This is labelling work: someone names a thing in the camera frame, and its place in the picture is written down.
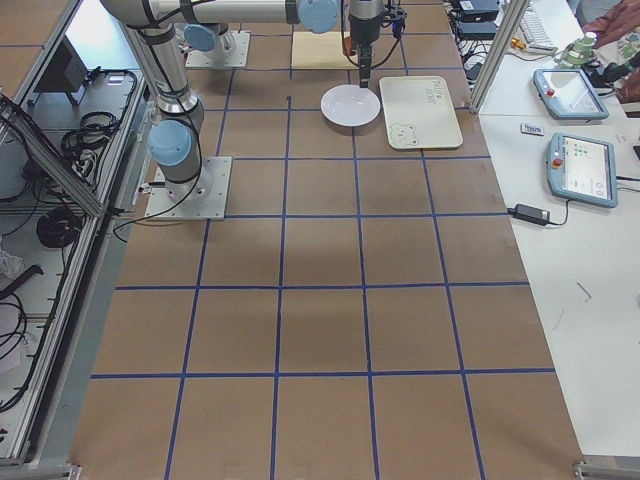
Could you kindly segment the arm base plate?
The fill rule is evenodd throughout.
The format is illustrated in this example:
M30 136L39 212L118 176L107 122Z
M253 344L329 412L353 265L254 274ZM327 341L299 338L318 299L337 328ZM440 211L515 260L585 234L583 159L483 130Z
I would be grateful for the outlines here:
M244 68L247 64L249 31L227 30L216 34L199 25L188 25L184 39L189 47L188 69Z
M231 157L205 157L200 176L175 184L167 182L157 167L154 180L162 186L151 188L145 216L153 221L223 220L231 170Z

